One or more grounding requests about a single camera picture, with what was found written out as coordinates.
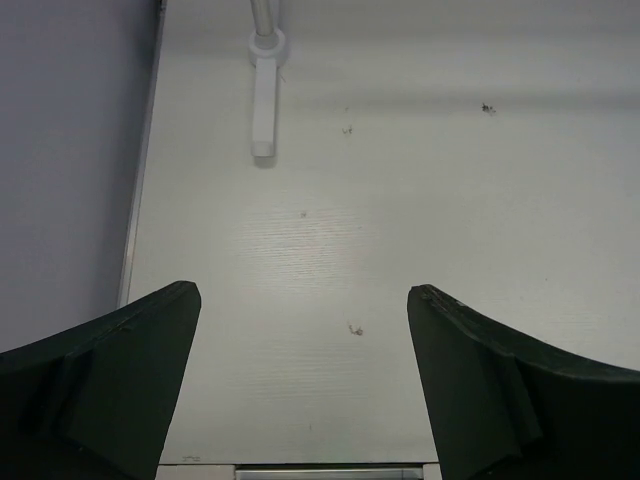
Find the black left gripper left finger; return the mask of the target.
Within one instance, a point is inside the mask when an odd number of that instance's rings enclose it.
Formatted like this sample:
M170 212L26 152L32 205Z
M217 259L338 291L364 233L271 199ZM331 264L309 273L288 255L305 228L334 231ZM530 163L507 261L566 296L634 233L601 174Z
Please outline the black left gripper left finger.
M2 353L2 478L154 478L201 305L177 281Z

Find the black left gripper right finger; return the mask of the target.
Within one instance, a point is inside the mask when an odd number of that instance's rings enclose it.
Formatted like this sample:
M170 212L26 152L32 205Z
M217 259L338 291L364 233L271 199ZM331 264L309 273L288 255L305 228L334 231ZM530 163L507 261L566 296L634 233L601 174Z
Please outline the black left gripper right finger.
M408 322L446 479L635 479L639 374L559 349L431 285Z

